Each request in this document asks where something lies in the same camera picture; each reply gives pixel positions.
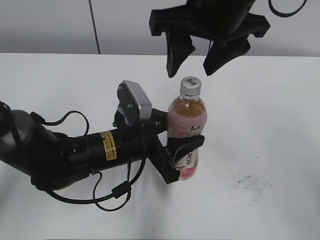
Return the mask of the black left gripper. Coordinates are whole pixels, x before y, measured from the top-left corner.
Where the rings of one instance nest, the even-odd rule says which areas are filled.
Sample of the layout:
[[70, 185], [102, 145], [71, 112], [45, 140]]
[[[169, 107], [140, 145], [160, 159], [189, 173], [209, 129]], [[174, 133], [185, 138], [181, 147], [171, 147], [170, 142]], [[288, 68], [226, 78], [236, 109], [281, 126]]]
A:
[[94, 170], [103, 171], [128, 163], [149, 159], [167, 184], [179, 179], [180, 169], [195, 168], [203, 135], [169, 137], [167, 146], [158, 138], [168, 130], [168, 113], [153, 108], [153, 121], [66, 139], [66, 176], [73, 184]]

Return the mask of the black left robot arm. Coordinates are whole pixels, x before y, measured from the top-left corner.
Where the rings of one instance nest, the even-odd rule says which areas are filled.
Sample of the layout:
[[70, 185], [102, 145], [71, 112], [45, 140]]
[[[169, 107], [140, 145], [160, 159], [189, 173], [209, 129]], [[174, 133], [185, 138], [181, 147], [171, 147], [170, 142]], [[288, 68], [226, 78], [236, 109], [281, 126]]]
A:
[[169, 138], [163, 146], [158, 135], [167, 130], [166, 120], [166, 112], [153, 109], [149, 119], [130, 126], [116, 112], [113, 129], [70, 137], [50, 131], [50, 123], [35, 112], [7, 110], [0, 115], [0, 159], [28, 175], [41, 191], [61, 190], [94, 172], [144, 158], [171, 184], [180, 178], [176, 162], [205, 138]]

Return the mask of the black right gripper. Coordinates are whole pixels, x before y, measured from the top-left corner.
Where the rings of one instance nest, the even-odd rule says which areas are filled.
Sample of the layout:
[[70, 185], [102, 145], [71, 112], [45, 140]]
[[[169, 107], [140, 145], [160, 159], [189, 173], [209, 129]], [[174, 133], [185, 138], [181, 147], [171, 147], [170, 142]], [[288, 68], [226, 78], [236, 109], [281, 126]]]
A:
[[251, 48], [248, 37], [263, 38], [271, 27], [265, 16], [250, 13], [253, 4], [253, 0], [188, 0], [153, 9], [149, 29], [154, 37], [165, 34], [168, 77], [173, 78], [195, 51], [191, 37], [213, 42], [203, 63], [207, 76], [245, 55]]

